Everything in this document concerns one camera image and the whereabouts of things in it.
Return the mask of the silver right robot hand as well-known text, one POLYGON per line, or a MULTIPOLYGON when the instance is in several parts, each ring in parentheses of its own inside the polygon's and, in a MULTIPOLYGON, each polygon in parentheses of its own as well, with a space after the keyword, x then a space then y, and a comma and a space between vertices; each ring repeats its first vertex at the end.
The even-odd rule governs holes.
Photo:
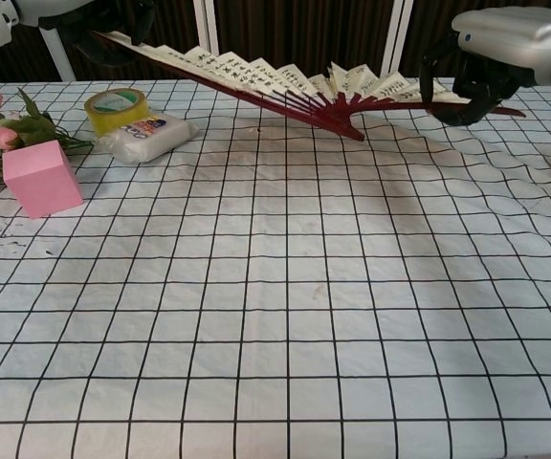
POLYGON ((480 121, 522 87, 551 86, 551 9, 511 6, 459 13, 448 34, 424 53, 419 83, 422 101, 451 126, 480 121), (437 108, 433 71, 453 52, 461 53, 461 61, 452 91, 468 103, 437 108))

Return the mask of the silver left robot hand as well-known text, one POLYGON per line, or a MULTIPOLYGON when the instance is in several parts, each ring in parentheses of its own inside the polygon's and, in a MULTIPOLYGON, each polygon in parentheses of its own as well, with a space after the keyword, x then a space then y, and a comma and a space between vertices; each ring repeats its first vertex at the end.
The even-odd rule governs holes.
POLYGON ((105 67, 134 61, 127 52, 111 51, 94 37, 120 28, 129 32, 134 45, 142 43, 155 18, 157 3, 142 1, 15 1, 21 24, 45 31, 56 30, 62 42, 75 47, 92 62, 105 67))

